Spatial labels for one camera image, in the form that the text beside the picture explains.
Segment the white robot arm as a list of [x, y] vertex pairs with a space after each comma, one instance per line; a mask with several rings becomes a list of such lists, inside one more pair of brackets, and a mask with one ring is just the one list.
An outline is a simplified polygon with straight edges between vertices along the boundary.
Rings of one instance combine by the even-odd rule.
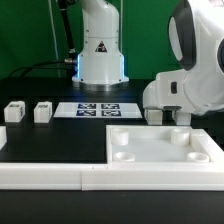
[[[105, 91], [126, 83], [118, 48], [119, 12], [106, 0], [56, 0], [73, 64], [72, 81]], [[80, 3], [84, 47], [75, 51], [66, 9]], [[224, 109], [224, 0], [180, 0], [168, 22], [171, 49], [181, 68], [161, 72], [143, 92], [146, 110], [203, 115]]]

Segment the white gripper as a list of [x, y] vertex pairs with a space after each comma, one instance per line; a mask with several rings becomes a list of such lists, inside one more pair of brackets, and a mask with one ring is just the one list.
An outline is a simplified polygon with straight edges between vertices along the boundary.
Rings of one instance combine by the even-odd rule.
[[184, 113], [196, 114], [198, 107], [187, 92], [189, 75], [184, 69], [158, 73], [156, 79], [143, 91], [143, 108], [177, 109]]

